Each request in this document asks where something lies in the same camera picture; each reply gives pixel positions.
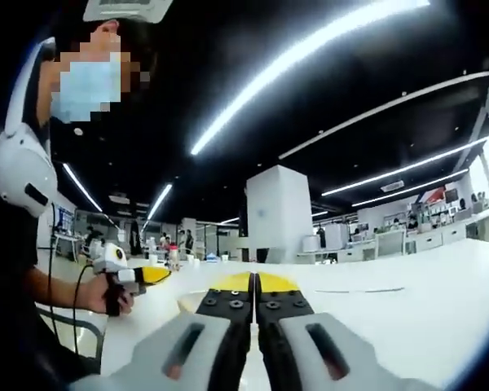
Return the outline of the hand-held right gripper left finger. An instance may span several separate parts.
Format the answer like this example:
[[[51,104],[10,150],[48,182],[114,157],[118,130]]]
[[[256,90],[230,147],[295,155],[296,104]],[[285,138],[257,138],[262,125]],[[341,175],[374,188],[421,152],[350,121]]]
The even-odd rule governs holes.
[[[210,288],[196,312],[182,312],[134,347],[109,376],[87,376],[70,390],[237,390],[251,342],[255,275]]]

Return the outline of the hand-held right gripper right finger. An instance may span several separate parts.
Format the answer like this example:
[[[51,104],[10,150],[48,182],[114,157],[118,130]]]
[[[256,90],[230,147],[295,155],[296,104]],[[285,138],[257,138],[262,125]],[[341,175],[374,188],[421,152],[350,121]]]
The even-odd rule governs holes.
[[[258,347],[273,390],[430,390],[384,368],[371,344],[278,275],[254,276]]]

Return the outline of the person's left hand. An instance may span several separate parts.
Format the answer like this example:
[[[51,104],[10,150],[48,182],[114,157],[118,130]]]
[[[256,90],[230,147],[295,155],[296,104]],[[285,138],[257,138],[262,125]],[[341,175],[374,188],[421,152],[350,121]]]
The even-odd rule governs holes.
[[[83,305],[88,310],[98,314],[107,314],[106,292],[109,288],[106,274],[96,275],[84,285]],[[134,298],[127,291],[118,295],[117,308],[119,314],[129,314],[134,306]]]

